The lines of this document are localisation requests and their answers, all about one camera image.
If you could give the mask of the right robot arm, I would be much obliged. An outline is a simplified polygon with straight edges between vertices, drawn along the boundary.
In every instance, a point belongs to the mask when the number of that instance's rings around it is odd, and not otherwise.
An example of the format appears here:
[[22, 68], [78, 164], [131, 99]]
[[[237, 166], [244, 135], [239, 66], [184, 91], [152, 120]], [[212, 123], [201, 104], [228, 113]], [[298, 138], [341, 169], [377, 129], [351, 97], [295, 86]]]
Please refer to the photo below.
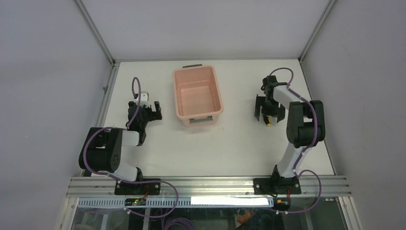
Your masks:
[[311, 148], [323, 141], [326, 135], [324, 105], [321, 101], [309, 101], [294, 92], [288, 83], [277, 81], [269, 75], [260, 88], [264, 96], [257, 96], [254, 116], [263, 117], [266, 125], [287, 119], [288, 146], [281, 161], [275, 165], [270, 177], [272, 189], [299, 188], [298, 167]]

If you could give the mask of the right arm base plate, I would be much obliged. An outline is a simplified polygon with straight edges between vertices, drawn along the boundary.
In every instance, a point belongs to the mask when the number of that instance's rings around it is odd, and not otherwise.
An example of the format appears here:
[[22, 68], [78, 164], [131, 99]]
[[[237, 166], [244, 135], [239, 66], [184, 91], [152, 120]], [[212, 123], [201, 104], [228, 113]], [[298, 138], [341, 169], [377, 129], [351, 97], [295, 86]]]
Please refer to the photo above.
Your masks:
[[302, 193], [297, 177], [254, 178], [253, 188], [256, 195], [300, 195]]

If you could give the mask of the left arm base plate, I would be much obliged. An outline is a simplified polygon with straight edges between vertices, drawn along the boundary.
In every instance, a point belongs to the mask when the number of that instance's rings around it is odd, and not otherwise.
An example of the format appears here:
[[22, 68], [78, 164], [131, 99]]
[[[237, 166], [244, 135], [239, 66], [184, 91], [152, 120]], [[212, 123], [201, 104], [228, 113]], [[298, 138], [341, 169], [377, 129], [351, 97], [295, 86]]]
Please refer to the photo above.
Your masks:
[[117, 182], [114, 188], [114, 194], [117, 196], [144, 196], [146, 193], [152, 196], [160, 195], [160, 179], [144, 179], [143, 182], [145, 183], [129, 184]]

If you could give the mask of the black yellow screwdriver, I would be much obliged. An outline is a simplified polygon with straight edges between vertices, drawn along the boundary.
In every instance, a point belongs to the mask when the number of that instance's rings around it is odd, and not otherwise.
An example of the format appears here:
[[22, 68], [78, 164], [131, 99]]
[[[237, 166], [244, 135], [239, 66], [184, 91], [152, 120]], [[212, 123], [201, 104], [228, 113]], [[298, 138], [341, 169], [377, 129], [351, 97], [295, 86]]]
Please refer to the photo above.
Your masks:
[[271, 126], [271, 118], [268, 116], [265, 116], [264, 123], [266, 124], [266, 126]]

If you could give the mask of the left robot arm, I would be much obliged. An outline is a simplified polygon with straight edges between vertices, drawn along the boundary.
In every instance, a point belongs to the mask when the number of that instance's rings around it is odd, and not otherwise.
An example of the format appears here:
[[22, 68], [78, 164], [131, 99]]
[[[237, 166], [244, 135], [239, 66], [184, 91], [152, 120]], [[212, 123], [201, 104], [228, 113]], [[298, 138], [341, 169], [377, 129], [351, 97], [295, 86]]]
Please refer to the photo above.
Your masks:
[[261, 130], [252, 119], [213, 123], [211, 116], [185, 127], [165, 117], [159, 102], [137, 95], [124, 127], [92, 127], [79, 157], [83, 169], [123, 180], [141, 176], [250, 176], [268, 170]]

